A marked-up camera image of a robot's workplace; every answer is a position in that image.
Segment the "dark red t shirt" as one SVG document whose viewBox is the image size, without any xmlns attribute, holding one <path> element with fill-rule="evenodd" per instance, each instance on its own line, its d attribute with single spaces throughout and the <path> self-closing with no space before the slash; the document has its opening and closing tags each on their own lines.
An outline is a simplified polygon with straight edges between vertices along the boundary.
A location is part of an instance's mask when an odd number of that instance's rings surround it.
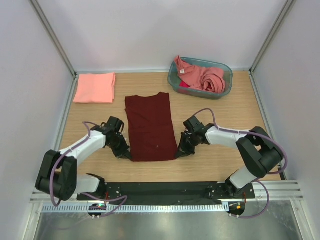
<svg viewBox="0 0 320 240">
<path fill-rule="evenodd" d="M 127 96 L 130 154 L 133 162 L 175 160 L 178 146 L 172 122 L 170 95 Z"/>
</svg>

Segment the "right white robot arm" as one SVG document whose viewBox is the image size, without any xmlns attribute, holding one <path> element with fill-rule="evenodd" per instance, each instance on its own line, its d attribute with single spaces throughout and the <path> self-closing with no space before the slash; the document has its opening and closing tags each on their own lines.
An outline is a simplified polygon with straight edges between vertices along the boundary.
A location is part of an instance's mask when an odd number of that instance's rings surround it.
<svg viewBox="0 0 320 240">
<path fill-rule="evenodd" d="M 175 157 L 182 158 L 195 154 L 198 145 L 222 145 L 237 149 L 244 166 L 227 178 L 224 184 L 226 194 L 237 198 L 244 188 L 254 180 L 271 173 L 284 158 L 284 151 L 261 127 L 251 130 L 235 130 L 218 127 L 215 123 L 204 125 L 196 116 L 184 123 L 186 130 L 181 133 Z"/>
</svg>

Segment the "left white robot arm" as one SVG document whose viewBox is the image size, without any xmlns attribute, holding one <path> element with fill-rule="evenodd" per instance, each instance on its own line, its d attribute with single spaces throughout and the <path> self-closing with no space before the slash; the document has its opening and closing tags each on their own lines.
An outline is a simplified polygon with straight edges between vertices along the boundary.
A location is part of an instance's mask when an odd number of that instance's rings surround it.
<svg viewBox="0 0 320 240">
<path fill-rule="evenodd" d="M 85 121 L 87 134 L 61 150 L 48 150 L 43 157 L 35 188 L 50 196 L 57 207 L 74 194 L 81 199 L 101 200 L 108 194 L 106 181 L 93 173 L 78 174 L 78 167 L 88 157 L 103 148 L 110 148 L 117 159 L 132 158 L 130 146 L 123 136 L 124 122 L 111 116 L 107 122 Z"/>
</svg>

